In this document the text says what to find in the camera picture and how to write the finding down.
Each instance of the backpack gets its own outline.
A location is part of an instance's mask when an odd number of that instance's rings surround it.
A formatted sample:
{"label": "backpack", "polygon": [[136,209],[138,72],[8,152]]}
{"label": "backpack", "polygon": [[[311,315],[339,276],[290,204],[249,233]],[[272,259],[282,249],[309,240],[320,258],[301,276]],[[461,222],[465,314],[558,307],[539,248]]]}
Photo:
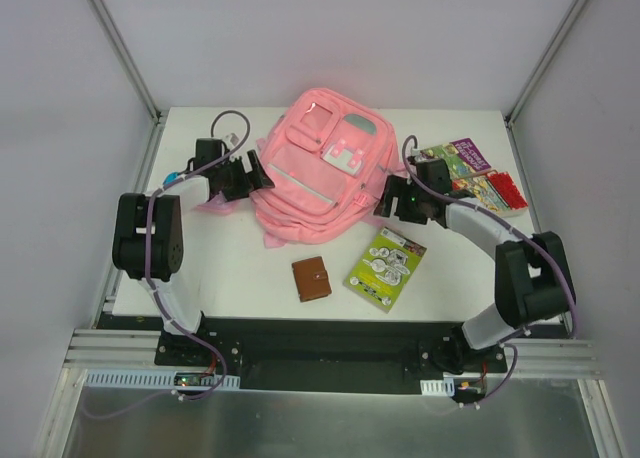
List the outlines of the backpack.
{"label": "backpack", "polygon": [[379,114],[318,88],[276,123],[260,161],[275,188],[251,194],[258,221],[270,238],[318,244],[373,210],[398,165],[398,145]]}

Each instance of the white wall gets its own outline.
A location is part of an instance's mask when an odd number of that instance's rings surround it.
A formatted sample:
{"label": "white wall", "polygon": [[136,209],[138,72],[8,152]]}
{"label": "white wall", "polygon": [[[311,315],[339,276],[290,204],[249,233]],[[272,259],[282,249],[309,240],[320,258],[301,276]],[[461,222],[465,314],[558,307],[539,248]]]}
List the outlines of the white wall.
{"label": "white wall", "polygon": [[593,0],[515,130],[541,224],[567,248],[581,336],[600,345],[629,456],[640,456],[639,23],[638,0]]}
{"label": "white wall", "polygon": [[0,456],[31,456],[150,121],[86,0],[0,0]]}
{"label": "white wall", "polygon": [[572,0],[105,0],[161,108],[515,102]]}

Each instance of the wallet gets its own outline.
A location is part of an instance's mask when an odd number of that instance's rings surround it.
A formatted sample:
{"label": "wallet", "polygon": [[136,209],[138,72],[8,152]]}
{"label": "wallet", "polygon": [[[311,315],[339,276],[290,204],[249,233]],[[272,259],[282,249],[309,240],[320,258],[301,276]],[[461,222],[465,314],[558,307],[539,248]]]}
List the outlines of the wallet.
{"label": "wallet", "polygon": [[291,265],[300,301],[316,300],[331,294],[329,275],[321,256],[296,261]]}

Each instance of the tabletop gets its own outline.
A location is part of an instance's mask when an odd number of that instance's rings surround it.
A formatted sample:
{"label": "tabletop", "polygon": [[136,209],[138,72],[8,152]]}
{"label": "tabletop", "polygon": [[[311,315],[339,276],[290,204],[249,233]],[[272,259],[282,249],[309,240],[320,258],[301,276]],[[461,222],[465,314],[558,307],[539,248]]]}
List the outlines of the tabletop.
{"label": "tabletop", "polygon": [[[172,108],[158,147],[149,187],[186,166],[194,155],[195,140],[209,136],[212,120],[224,108]],[[251,121],[251,136],[240,156],[255,148],[284,108],[238,108]],[[503,117],[499,111],[377,110],[396,131],[399,145],[410,134],[420,148],[469,137],[487,161],[508,171],[522,190]],[[244,133],[235,116],[220,120],[216,134]],[[532,233],[528,212],[508,219]],[[366,321],[464,321],[493,303],[494,263],[464,237],[435,223],[416,225],[392,217],[387,226],[425,246],[427,252],[389,313],[373,306],[343,285],[360,255],[378,233],[357,223],[322,245],[287,244],[267,249],[264,231],[250,200],[243,200],[227,216],[192,211],[183,217],[183,267],[207,316]],[[332,294],[301,303],[291,263],[322,256]],[[158,316],[151,298],[135,281],[123,276],[116,293],[114,315]]]}

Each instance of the cable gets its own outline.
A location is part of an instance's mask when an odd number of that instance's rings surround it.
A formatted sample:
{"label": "cable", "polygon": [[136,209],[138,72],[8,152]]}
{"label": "cable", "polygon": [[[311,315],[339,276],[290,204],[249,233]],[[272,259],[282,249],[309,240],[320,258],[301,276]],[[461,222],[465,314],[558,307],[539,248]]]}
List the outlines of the cable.
{"label": "cable", "polygon": [[[504,218],[499,217],[498,215],[496,215],[495,213],[489,211],[486,208],[476,207],[475,205],[472,205],[469,202],[466,202],[466,201],[463,201],[463,200],[458,200],[456,198],[452,198],[450,196],[446,196],[446,195],[443,195],[441,193],[438,193],[437,191],[434,191],[431,188],[429,188],[427,185],[425,185],[422,181],[420,181],[420,178],[418,178],[416,176],[416,174],[411,170],[410,163],[409,163],[409,160],[408,160],[408,157],[407,157],[407,146],[409,145],[409,142],[413,142],[413,149],[418,147],[418,139],[415,137],[415,135],[408,136],[407,139],[404,140],[404,143],[402,144],[402,162],[404,163],[404,167],[407,169],[407,173],[409,174],[411,179],[420,188],[422,188],[424,191],[429,193],[431,196],[433,196],[435,198],[438,198],[439,200],[444,201],[445,203],[450,203],[450,204],[455,203],[457,205],[464,206],[465,208],[470,208],[470,209],[472,209],[474,211],[482,213],[485,216],[488,216],[489,218],[494,220],[496,223],[500,224],[505,229],[509,230],[513,235],[515,235],[518,238],[520,238],[522,241],[524,241],[531,248],[533,248],[549,264],[549,266],[553,270],[553,274],[555,275],[556,279],[560,283],[560,287],[562,288],[562,291],[564,292],[565,298],[567,299],[567,305],[569,306],[569,314],[571,315],[571,331],[569,332],[569,338],[570,339],[571,338],[575,338],[575,336],[576,336],[576,334],[578,332],[578,319],[577,319],[577,312],[576,312],[576,304],[575,304],[575,302],[573,300],[573,294],[571,293],[571,287],[569,286],[569,283],[567,282],[567,279],[564,277],[564,274],[562,273],[562,270],[560,269],[560,266],[558,265],[558,263],[556,263],[556,261],[553,259],[553,257],[551,255],[549,255],[549,253],[547,253],[540,245],[538,245],[536,242],[534,242],[531,238],[529,238],[523,232],[521,232],[517,228],[514,228],[513,226],[511,226],[511,224],[508,221],[506,221]],[[516,364],[518,363],[518,349],[516,348],[515,345],[513,345],[511,343],[505,343],[505,341],[510,340],[512,338],[515,338],[516,336],[519,336],[522,333],[524,333],[524,329],[516,330],[514,333],[512,333],[511,335],[507,336],[506,338],[504,338],[503,340],[501,340],[499,342],[499,344],[501,346],[503,346],[505,348],[510,348],[510,349],[513,350],[513,361],[511,362],[511,366],[509,367],[509,370],[507,371],[507,374],[502,379],[502,381],[498,384],[498,386],[496,386],[493,390],[491,390],[489,393],[487,393],[484,396],[484,398],[482,398],[480,400],[481,402],[484,402],[486,399],[494,396],[499,390],[501,390],[504,387],[504,385],[509,381],[509,379],[513,375],[513,372],[516,369]],[[478,402],[473,403],[473,404],[469,404],[469,405],[465,405],[465,406],[475,406],[475,407],[477,407],[478,406]]]}
{"label": "cable", "polygon": [[[201,398],[205,398],[207,396],[209,396],[211,393],[213,393],[213,391],[220,387],[223,383],[224,380],[227,377],[227,362],[225,361],[224,357],[222,356],[222,354],[218,351],[217,348],[215,348],[213,345],[211,345],[210,343],[207,343],[204,340],[201,340],[200,338],[198,338],[197,336],[195,336],[193,333],[189,332],[188,330],[186,330],[182,325],[180,325],[179,323],[176,323],[173,319],[173,317],[171,317],[171,315],[169,314],[169,312],[167,311],[167,309],[165,308],[164,304],[162,303],[162,299],[160,297],[160,293],[158,291],[158,288],[156,287],[155,283],[153,282],[153,280],[151,279],[151,228],[152,228],[152,222],[153,222],[153,207],[156,201],[156,198],[158,196],[160,196],[162,193],[164,193],[165,191],[169,190],[170,188],[172,188],[173,186],[177,185],[178,183],[182,183],[183,181],[186,181],[190,178],[193,178],[196,175],[199,175],[200,173],[202,173],[205,170],[208,170],[209,168],[212,168],[216,165],[218,165],[219,163],[223,162],[224,160],[228,159],[233,153],[235,153],[236,151],[238,151],[247,141],[247,139],[249,138],[249,134],[251,133],[251,123],[249,122],[249,119],[242,114],[239,111],[236,110],[226,110],[223,111],[222,113],[218,114],[218,116],[215,117],[215,119],[213,120],[213,123],[211,123],[211,133],[213,136],[213,131],[215,128],[216,123],[220,120],[220,118],[222,118],[225,115],[228,114],[235,114],[240,116],[240,118],[242,118],[246,124],[246,131],[244,136],[242,137],[242,139],[240,140],[240,142],[230,151],[228,151],[227,153],[225,153],[223,156],[221,156],[220,158],[212,161],[211,163],[208,163],[204,166],[201,166],[200,168],[198,168],[197,170],[191,171],[186,175],[182,175],[179,176],[178,178],[176,178],[174,181],[171,181],[170,183],[167,183],[164,186],[161,186],[160,188],[158,188],[157,190],[155,190],[151,196],[149,197],[149,206],[148,206],[148,210],[147,210],[147,219],[146,219],[146,234],[145,234],[145,254],[144,254],[144,278],[145,281],[147,282],[147,284],[149,285],[149,288],[152,290],[152,296],[153,296],[153,301],[156,304],[156,306],[158,307],[158,309],[160,310],[160,313],[162,314],[162,316],[167,320],[167,322],[172,325],[174,328],[176,328],[178,331],[180,331],[180,333],[182,333],[184,336],[186,336],[187,338],[191,339],[192,341],[194,341],[195,343],[204,346],[205,348],[207,348],[209,351],[211,351],[211,353],[213,354],[213,361],[212,361],[212,365],[213,363],[215,363],[216,361],[219,362],[222,365],[222,376],[213,384],[211,385],[211,387],[209,387],[207,390],[203,391],[202,393],[198,393],[196,395],[185,395],[185,394],[180,394],[180,401],[182,400],[189,400],[189,401],[194,401],[194,400],[199,400]],[[189,162],[187,162],[187,170],[190,168],[192,161],[189,160]],[[105,415],[96,415],[94,413],[91,413],[89,410],[87,410],[86,405],[85,405],[85,399],[82,400],[81,404],[80,404],[80,411],[87,417],[90,418],[92,420],[109,420],[111,418],[115,418],[117,416],[120,415],[124,415],[125,413],[128,413],[129,411],[132,411],[136,408],[138,408],[139,406],[145,404],[148,401],[151,401],[152,399],[158,397],[158,396],[162,396],[165,394],[174,394],[175,390],[161,390],[158,391],[157,393],[153,393],[151,395],[148,395],[146,397],[144,397],[143,399],[141,399],[140,401],[133,403],[125,408],[122,408],[121,410],[118,411],[114,411],[113,413],[107,413]]]}
{"label": "cable", "polygon": [[[422,183],[422,181],[420,181],[420,179],[416,176],[416,174],[411,170],[409,160],[407,159],[407,155],[406,155],[407,145],[409,144],[410,141],[413,141],[414,143],[413,148],[418,147],[418,139],[415,137],[415,135],[408,136],[407,139],[404,140],[404,143],[402,144],[402,161],[404,163],[405,168],[407,169],[407,172],[409,173],[409,176],[420,188],[422,188],[424,191],[429,193],[431,196],[434,196],[435,198],[438,198],[439,200],[442,200],[445,203],[455,203],[457,205],[464,206],[465,208],[470,208],[479,213],[482,213],[483,215],[488,216],[489,218],[491,218],[492,220],[494,220],[495,222],[503,226],[505,229],[509,230],[513,235],[520,238],[531,248],[533,248],[549,264],[549,266],[553,270],[553,274],[555,275],[556,279],[560,283],[560,287],[562,288],[565,298],[567,299],[567,305],[569,306],[569,314],[571,315],[571,325],[572,325],[571,331],[569,332],[569,338],[575,338],[578,331],[576,304],[573,300],[573,294],[571,293],[571,288],[569,287],[569,283],[567,282],[567,279],[564,277],[564,274],[562,273],[560,266],[556,263],[553,257],[551,257],[551,255],[549,255],[549,253],[547,253],[544,250],[544,248],[542,248],[540,245],[534,242],[531,238],[529,238],[523,232],[511,226],[511,224],[508,221],[506,221],[504,218],[497,216],[496,214],[494,214],[493,212],[489,211],[486,208],[476,207],[475,205],[472,205],[469,202],[458,200],[456,198],[451,198],[450,196],[446,196],[441,193],[438,193],[437,191],[433,191],[427,185]],[[519,335],[522,333],[522,331],[517,331],[516,333]]]}

